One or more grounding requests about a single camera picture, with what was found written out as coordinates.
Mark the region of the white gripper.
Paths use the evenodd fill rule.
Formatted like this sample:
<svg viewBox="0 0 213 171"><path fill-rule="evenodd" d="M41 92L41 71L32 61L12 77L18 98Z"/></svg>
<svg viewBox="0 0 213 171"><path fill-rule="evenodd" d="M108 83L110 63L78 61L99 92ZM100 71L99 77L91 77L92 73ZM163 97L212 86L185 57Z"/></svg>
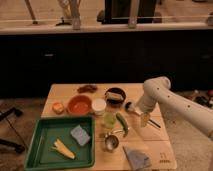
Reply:
<svg viewBox="0 0 213 171"><path fill-rule="evenodd" d="M141 121L140 121L142 127L147 126L147 123L150 119L149 113L151 113L155 109L156 103L157 103L157 101L154 98L152 98L146 94L143 94L139 98L139 100L137 102L137 106L143 112L141 114Z"/></svg>

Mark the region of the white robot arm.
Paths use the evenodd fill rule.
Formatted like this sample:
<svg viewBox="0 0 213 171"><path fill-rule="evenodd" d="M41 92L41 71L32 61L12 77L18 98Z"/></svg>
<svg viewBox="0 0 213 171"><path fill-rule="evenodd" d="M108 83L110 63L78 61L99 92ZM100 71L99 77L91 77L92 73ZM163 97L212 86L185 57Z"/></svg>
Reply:
<svg viewBox="0 0 213 171"><path fill-rule="evenodd" d="M147 79L138 107L143 113L151 113L156 104L164 104L213 141L213 110L173 93L170 88L171 81L165 76Z"/></svg>

